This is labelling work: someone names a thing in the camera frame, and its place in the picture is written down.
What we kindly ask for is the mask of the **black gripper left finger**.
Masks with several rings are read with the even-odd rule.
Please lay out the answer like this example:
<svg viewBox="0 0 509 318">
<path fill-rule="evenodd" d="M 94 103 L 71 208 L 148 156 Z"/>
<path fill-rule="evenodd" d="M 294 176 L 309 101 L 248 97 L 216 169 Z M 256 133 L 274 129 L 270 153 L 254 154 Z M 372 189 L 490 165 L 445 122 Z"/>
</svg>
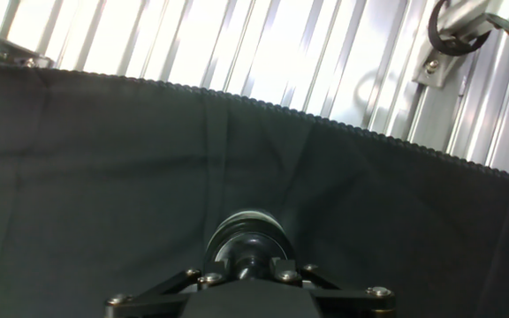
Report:
<svg viewBox="0 0 509 318">
<path fill-rule="evenodd" d="M 140 295 L 116 294 L 104 303 L 105 318 L 178 317 L 194 292 L 229 281 L 228 261 L 187 268 Z"/>
</svg>

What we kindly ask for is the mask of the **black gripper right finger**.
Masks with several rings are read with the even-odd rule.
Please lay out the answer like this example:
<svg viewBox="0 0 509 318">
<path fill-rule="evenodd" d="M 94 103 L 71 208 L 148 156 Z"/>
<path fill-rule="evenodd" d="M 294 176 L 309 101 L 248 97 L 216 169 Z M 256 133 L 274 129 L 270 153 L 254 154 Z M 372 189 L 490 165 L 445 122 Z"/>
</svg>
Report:
<svg viewBox="0 0 509 318">
<path fill-rule="evenodd" d="M 302 289 L 322 317 L 396 317 L 395 292 L 386 287 L 350 287 L 313 263 L 299 266 L 277 257 L 270 261 L 270 273 L 274 282 Z"/>
</svg>

